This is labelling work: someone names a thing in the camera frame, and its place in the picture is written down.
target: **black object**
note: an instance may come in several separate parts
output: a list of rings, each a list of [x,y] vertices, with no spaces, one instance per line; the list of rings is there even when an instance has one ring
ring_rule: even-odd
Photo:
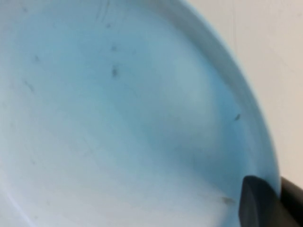
[[[299,190],[284,180],[281,202],[266,181],[246,176],[239,208],[241,227],[299,227],[303,214],[303,192]]]
[[[296,222],[303,227],[303,190],[282,178],[281,202]]]

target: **dark speck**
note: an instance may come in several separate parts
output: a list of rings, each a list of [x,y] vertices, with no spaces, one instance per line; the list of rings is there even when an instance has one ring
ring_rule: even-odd
[[[25,12],[25,13],[28,12],[28,10],[27,10],[27,8],[25,6],[22,6],[22,11]]]
[[[116,45],[112,45],[112,47],[110,48],[110,50],[112,52],[116,52],[117,51],[117,46]]]
[[[34,86],[31,85],[30,83],[28,83],[27,80],[23,80],[23,84],[24,84],[26,87],[28,87],[32,93],[35,92]]]
[[[118,68],[116,65],[112,68],[112,78],[117,78],[119,76]]]
[[[235,121],[240,120],[240,118],[241,118],[241,114],[238,114],[238,115],[235,117]]]
[[[222,202],[225,203],[226,205],[233,205],[235,204],[235,200],[229,197],[222,197]]]
[[[39,62],[40,62],[40,58],[39,58],[38,55],[35,55],[35,56],[34,56],[34,61],[35,61],[36,63],[39,63]]]
[[[5,102],[1,102],[1,107],[2,107],[3,109],[6,109],[6,108],[8,107],[8,105],[7,105]]]

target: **white wall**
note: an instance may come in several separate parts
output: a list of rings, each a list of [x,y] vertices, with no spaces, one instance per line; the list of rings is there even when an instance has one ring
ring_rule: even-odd
[[[234,51],[263,110],[281,175],[303,187],[303,1],[188,1]]]

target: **plate surface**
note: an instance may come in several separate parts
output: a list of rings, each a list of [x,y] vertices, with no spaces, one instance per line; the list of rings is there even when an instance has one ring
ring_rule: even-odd
[[[0,0],[0,225],[234,227],[279,193],[252,94],[178,0]]]

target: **light blue plate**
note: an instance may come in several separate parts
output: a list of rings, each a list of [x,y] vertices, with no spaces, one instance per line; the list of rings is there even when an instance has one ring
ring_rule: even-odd
[[[0,0],[0,226],[236,227],[279,193],[241,72],[179,0]]]

